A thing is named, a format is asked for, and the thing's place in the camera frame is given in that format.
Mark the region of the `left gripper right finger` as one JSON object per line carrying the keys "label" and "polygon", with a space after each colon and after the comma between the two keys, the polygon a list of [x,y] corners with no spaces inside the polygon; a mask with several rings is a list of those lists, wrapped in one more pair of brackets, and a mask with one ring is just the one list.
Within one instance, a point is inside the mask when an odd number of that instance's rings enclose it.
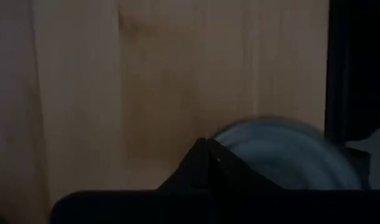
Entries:
{"label": "left gripper right finger", "polygon": [[212,190],[282,190],[215,139],[208,140],[208,150],[208,177]]}

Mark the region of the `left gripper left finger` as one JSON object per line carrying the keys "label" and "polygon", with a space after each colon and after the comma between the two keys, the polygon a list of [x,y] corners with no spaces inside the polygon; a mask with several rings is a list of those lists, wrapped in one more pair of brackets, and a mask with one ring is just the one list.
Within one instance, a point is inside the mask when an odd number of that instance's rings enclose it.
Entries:
{"label": "left gripper left finger", "polygon": [[206,190],[209,186],[208,168],[208,141],[200,138],[158,190]]}

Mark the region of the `green white label tuna can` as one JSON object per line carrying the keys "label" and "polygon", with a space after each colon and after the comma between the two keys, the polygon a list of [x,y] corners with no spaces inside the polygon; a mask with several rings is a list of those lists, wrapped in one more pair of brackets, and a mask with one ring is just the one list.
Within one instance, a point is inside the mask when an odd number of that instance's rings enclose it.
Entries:
{"label": "green white label tuna can", "polygon": [[213,139],[283,189],[362,190],[350,155],[310,124],[276,116],[235,121]]}

